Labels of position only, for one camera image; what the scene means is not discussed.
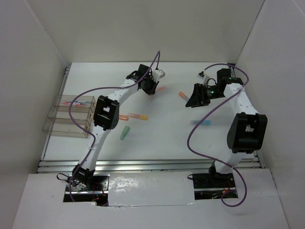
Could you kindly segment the orange pink highlighter marker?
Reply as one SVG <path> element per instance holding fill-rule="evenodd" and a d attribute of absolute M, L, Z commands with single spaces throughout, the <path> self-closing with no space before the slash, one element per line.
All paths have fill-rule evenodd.
<path fill-rule="evenodd" d="M 145 120 L 145 121 L 148 120 L 148 116 L 146 116 L 146 115 L 128 113 L 128 116 L 130 118 L 135 118 L 135 119 L 140 119 L 140 120 Z"/>

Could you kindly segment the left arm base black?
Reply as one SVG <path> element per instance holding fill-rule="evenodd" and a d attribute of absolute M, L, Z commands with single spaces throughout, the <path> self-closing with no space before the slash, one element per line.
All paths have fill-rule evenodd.
<path fill-rule="evenodd" d="M 56 178 L 66 183 L 63 202 L 93 202 L 97 206 L 108 206 L 109 176 L 94 176 L 88 185 L 74 180 L 70 185 L 68 175 L 58 173 Z"/>

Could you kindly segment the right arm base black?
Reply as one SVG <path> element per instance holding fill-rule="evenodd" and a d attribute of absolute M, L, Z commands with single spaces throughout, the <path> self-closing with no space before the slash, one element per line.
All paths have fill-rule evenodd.
<path fill-rule="evenodd" d="M 194 199 L 238 198 L 232 173 L 220 174 L 214 168 L 207 173 L 194 173 L 187 176 L 193 182 Z"/>

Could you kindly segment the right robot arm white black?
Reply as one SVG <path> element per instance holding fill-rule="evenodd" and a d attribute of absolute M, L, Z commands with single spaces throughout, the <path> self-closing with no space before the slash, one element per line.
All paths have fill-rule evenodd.
<path fill-rule="evenodd" d="M 209 168 L 209 184 L 219 187 L 247 154 L 261 149 L 268 119 L 252 106 L 244 90 L 245 83 L 241 78 L 232 76 L 230 69 L 218 70 L 214 85 L 208 84 L 210 77 L 205 72 L 198 76 L 203 83 L 194 85 L 185 106 L 208 106 L 212 99 L 225 98 L 235 115 L 226 138 L 229 150 L 224 158 L 214 159 Z"/>

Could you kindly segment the grey thin pen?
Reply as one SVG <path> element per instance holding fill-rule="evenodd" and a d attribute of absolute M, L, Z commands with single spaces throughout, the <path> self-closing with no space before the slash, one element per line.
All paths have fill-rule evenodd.
<path fill-rule="evenodd" d="M 75 101 L 74 103 L 91 104 L 91 101 Z"/>

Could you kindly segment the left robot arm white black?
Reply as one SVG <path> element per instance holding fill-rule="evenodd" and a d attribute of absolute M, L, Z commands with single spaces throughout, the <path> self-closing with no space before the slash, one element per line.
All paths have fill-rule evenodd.
<path fill-rule="evenodd" d="M 120 106 L 138 90 L 143 90 L 147 95 L 155 94 L 159 81 L 164 76 L 163 70 L 152 70 L 140 64 L 138 70 L 129 74 L 121 86 L 114 87 L 114 92 L 98 97 L 93 114 L 93 143 L 89 152 L 79 160 L 72 171 L 71 180 L 81 189 L 89 190 L 94 185 L 96 162 L 106 137 L 119 122 Z"/>

